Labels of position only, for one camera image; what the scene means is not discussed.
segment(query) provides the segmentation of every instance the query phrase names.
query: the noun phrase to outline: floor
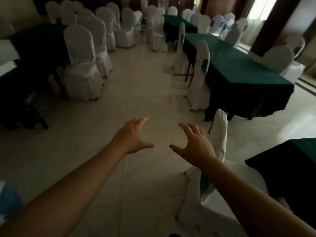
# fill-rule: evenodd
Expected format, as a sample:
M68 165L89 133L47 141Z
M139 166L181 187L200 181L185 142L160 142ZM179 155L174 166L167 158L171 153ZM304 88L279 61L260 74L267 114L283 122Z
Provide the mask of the floor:
M141 137L154 149L127 156L115 169L71 236L206 236L176 222L190 167L169 149L184 147L179 122L207 130L204 112L191 112L187 83L173 76L175 53L142 44L110 53L113 73L97 101L36 100L49 129L6 131L0 127L0 179L10 181L27 203L96 154L133 117L150 116ZM243 163L288 139L316 137L316 97L295 86L284 111L228 124L226 158Z

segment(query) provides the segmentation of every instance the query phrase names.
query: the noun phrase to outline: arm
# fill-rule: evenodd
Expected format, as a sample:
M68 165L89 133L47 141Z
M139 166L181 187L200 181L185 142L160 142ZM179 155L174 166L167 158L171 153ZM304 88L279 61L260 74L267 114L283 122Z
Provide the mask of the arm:
M179 125L188 138L187 147L170 148L207 175L249 236L316 236L316 230L220 162L196 125Z
M126 122L93 158L68 174L25 206L0 227L0 236L67 236L84 215L105 180L127 154L153 143L144 143L139 132L148 118Z

